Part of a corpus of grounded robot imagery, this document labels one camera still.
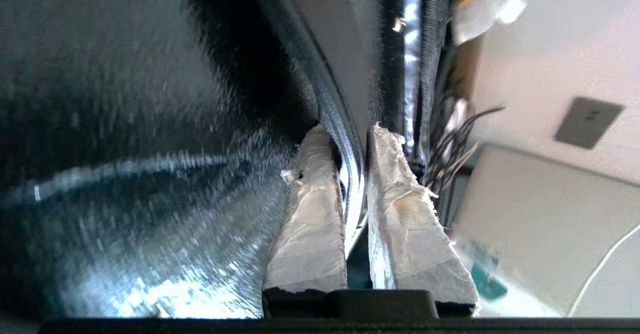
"white wire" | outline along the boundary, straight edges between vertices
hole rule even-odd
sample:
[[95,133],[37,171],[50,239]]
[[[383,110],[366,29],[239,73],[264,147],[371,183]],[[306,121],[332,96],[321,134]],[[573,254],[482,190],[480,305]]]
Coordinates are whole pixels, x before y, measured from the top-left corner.
[[622,245],[622,243],[624,243],[626,239],[628,239],[633,234],[635,234],[636,231],[638,231],[638,230],[640,230],[640,224],[636,225],[625,236],[622,236],[622,238],[620,238],[617,242],[615,242],[615,244],[613,244],[613,246],[608,250],[608,252],[606,252],[606,255],[602,258],[602,260],[600,261],[598,266],[596,266],[596,268],[593,270],[591,275],[589,275],[589,277],[587,278],[587,281],[584,282],[584,285],[582,286],[582,290],[580,290],[580,293],[578,294],[578,296],[575,297],[575,300],[573,301],[573,305],[571,305],[571,309],[569,310],[569,316],[573,316],[576,313],[576,309],[578,308],[578,304],[580,304],[580,300],[583,299],[583,296],[585,295],[585,292],[589,288],[589,285],[592,283],[592,280],[598,275],[598,273],[600,272],[602,267],[606,264],[606,262],[613,255],[613,253],[616,251],[616,249],[620,245]]

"electrical outlet cover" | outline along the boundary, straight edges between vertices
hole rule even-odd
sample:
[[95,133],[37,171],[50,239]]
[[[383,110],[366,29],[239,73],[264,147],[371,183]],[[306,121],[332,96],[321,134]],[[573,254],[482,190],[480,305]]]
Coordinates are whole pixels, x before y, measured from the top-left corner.
[[623,108],[619,104],[576,97],[555,133],[555,140],[593,149]]

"white wall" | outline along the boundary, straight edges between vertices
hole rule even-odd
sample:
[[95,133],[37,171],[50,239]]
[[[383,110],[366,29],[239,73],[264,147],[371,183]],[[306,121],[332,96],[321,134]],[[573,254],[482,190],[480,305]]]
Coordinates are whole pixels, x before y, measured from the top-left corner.
[[[500,257],[509,279],[567,313],[610,247],[640,223],[640,188],[487,146],[460,204],[452,238]],[[576,315],[640,316],[640,234],[592,282]]]
[[[640,183],[640,0],[528,0],[482,38],[473,137]],[[626,106],[592,150],[554,142],[574,96]]]

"white cable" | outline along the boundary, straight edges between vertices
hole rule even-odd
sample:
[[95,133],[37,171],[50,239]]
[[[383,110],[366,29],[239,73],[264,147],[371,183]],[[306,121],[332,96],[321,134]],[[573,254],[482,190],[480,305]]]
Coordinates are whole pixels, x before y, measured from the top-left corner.
[[596,277],[596,275],[598,275],[598,273],[600,272],[602,267],[605,265],[605,263],[609,260],[611,255],[613,255],[616,249],[620,245],[622,245],[622,243],[624,243],[626,239],[628,239],[631,235],[635,234],[636,231],[638,230],[640,230],[640,224],[636,225],[625,236],[622,236],[622,238],[620,238],[617,242],[615,242],[615,244],[613,244],[613,246],[608,250],[608,252],[606,252],[606,255],[602,258],[598,266],[596,266],[596,268],[591,273],[591,275],[589,275],[589,277],[587,278],[587,281],[584,282],[584,285],[582,286],[582,290],[580,290],[580,293],[578,294],[578,296],[575,297],[575,300],[573,301],[573,305],[571,305],[571,309],[569,310],[569,316],[573,316],[574,313],[576,313],[578,304],[580,304],[580,300],[583,299],[583,296],[585,295],[585,292],[589,288],[589,285],[592,283],[592,280]]

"wall plate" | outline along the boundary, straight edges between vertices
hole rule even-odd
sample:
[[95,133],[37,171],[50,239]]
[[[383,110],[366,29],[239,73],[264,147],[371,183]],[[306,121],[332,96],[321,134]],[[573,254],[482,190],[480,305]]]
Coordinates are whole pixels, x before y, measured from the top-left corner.
[[593,149],[622,109],[624,106],[620,104],[576,97],[554,138],[570,145]]

